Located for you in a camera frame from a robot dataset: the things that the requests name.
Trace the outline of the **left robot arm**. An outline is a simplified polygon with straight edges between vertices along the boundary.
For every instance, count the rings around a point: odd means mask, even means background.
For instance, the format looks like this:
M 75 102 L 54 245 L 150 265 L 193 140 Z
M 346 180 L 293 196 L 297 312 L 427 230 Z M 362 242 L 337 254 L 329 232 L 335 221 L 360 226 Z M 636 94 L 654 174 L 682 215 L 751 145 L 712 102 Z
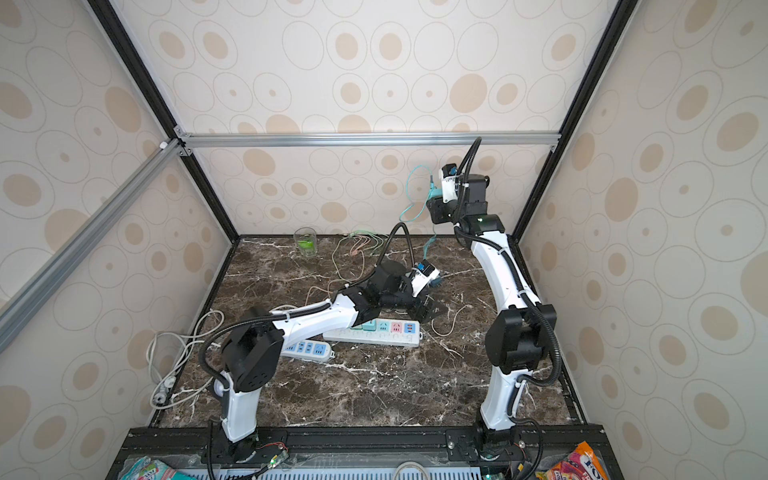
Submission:
M 285 311 L 252 309 L 240 321 L 211 333 L 199 347 L 198 364 L 212 378 L 227 440 L 237 443 L 256 432 L 261 389 L 274 376 L 284 347 L 362 325 L 384 310 L 403 311 L 415 323 L 427 322 L 444 310 L 429 294 L 440 275 L 432 263 L 416 259 L 409 229 L 399 222 L 372 270 L 328 299 Z

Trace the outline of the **teal charger plug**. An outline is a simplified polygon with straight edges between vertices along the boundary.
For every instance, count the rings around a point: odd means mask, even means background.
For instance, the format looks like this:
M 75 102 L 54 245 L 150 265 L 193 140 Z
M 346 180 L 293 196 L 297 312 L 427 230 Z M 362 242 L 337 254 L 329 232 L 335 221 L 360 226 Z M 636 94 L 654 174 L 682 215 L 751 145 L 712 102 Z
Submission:
M 362 330 L 366 332 L 374 332 L 377 330 L 377 321 L 376 320 L 370 320 L 368 322 L 365 322 L 361 325 Z
M 427 195 L 427 201 L 433 198 L 441 197 L 441 196 L 442 196 L 442 189 L 435 186 L 434 184 L 431 184 L 429 187 L 428 195 Z

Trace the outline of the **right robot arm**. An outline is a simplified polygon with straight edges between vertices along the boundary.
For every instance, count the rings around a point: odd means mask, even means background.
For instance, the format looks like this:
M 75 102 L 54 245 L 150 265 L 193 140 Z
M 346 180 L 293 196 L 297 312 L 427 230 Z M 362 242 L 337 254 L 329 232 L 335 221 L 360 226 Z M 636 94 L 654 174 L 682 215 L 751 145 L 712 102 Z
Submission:
M 441 168 L 441 193 L 430 196 L 426 207 L 433 224 L 453 226 L 459 243 L 480 263 L 496 302 L 498 314 L 484 341 L 492 372 L 479 410 L 481 429 L 490 433 L 536 424 L 517 415 L 522 394 L 532 385 L 555 384 L 563 358 L 556 311 L 524 279 L 502 221 L 488 212 L 490 178 L 471 172 L 481 143 L 477 137 L 459 164 Z

